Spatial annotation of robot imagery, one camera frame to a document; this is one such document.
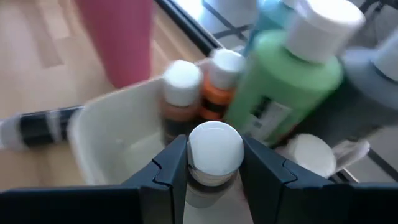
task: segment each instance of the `pink cup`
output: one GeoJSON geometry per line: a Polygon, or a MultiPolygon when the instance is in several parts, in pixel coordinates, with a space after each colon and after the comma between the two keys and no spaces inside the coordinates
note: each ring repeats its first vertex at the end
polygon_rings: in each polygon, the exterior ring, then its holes
{"type": "Polygon", "coordinates": [[[150,77],[150,0],[76,0],[110,82],[121,88],[150,77]]]}

